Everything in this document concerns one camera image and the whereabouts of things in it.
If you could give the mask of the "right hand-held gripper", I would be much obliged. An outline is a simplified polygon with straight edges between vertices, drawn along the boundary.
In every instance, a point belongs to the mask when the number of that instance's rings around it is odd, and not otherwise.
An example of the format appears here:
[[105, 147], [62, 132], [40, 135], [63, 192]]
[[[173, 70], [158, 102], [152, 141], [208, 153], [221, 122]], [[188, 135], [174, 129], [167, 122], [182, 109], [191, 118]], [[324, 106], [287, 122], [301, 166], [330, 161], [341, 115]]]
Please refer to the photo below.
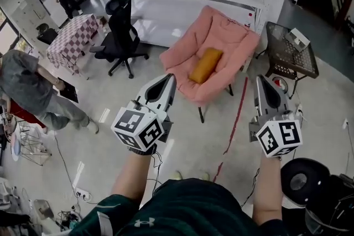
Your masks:
[[260, 117], [249, 122], [250, 142], [259, 142], [266, 157], [281, 157], [303, 145], [300, 121], [288, 110], [284, 91], [263, 75], [256, 77], [254, 105]]

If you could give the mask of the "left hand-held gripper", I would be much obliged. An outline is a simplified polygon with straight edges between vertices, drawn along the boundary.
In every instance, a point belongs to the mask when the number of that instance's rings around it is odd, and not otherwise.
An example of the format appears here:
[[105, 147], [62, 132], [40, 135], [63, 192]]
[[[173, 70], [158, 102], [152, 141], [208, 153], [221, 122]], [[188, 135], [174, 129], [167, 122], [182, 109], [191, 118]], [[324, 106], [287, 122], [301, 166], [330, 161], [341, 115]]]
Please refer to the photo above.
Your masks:
[[161, 75], [146, 83], [135, 101], [119, 110], [111, 125], [118, 140], [142, 152], [158, 141], [166, 143], [173, 124], [168, 110], [173, 105], [175, 92], [173, 74]]

